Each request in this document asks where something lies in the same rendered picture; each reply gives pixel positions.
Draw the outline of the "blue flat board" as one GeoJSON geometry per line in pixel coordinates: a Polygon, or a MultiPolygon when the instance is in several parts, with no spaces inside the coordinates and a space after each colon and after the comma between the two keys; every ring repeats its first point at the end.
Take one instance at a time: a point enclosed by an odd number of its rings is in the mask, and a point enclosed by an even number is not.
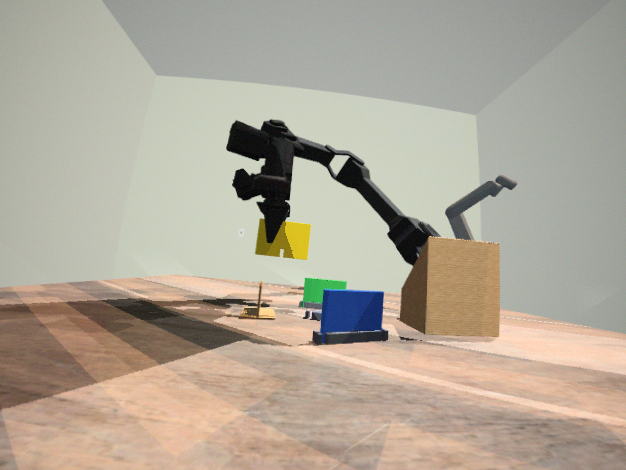
{"type": "Polygon", "coordinates": [[[324,290],[321,316],[325,332],[382,330],[384,291],[324,290]]]}

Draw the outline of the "green flat board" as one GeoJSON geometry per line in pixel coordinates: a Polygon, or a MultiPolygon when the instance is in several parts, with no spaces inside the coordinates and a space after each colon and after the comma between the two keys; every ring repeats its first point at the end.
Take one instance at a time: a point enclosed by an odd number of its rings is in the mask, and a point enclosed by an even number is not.
{"type": "Polygon", "coordinates": [[[346,281],[305,278],[302,307],[304,302],[322,303],[324,290],[346,291],[346,285],[346,281]]]}

